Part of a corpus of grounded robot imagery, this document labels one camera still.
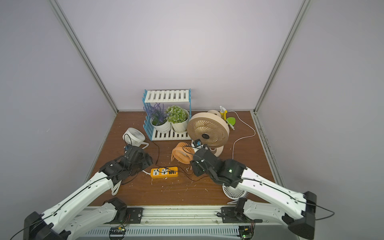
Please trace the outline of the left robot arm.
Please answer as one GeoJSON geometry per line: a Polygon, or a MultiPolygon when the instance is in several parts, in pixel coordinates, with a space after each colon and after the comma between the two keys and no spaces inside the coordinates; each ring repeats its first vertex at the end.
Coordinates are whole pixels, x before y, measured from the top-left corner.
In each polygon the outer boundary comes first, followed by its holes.
{"type": "Polygon", "coordinates": [[[39,214],[25,218],[25,240],[75,240],[105,223],[123,224],[131,218],[127,205],[118,198],[80,216],[90,203],[107,190],[117,192],[120,183],[153,164],[152,157],[142,148],[126,146],[124,155],[107,162],[83,186],[60,203],[39,214]]]}

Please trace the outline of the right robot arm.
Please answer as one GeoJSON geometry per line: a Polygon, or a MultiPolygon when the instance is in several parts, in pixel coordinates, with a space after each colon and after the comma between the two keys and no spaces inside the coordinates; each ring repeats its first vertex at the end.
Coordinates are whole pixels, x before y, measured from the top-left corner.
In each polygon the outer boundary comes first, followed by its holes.
{"type": "Polygon", "coordinates": [[[206,174],[218,185],[245,191],[273,205],[272,209],[264,214],[256,210],[254,202],[239,200],[238,219],[247,217],[251,220],[277,220],[301,238],[307,240],[315,238],[315,226],[318,221],[316,210],[319,208],[316,194],[310,191],[300,193],[286,189],[263,178],[238,161],[221,160],[210,150],[199,149],[192,155],[191,165],[197,177],[206,174]]]}

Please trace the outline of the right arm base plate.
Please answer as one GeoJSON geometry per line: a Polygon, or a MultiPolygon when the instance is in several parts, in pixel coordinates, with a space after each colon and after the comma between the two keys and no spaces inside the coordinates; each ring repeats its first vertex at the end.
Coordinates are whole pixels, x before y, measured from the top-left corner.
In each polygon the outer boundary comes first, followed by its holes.
{"type": "Polygon", "coordinates": [[[251,224],[251,223],[263,223],[261,219],[251,220],[244,214],[235,211],[235,207],[221,207],[221,210],[216,213],[218,218],[222,219],[223,223],[234,223],[234,224],[251,224]]]}

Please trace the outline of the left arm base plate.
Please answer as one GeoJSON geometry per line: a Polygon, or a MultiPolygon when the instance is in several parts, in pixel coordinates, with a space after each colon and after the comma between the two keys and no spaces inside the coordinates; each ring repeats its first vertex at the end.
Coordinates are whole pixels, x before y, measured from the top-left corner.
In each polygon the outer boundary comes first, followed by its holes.
{"type": "Polygon", "coordinates": [[[110,224],[140,224],[144,208],[124,207],[117,211],[115,218],[110,224]]]}

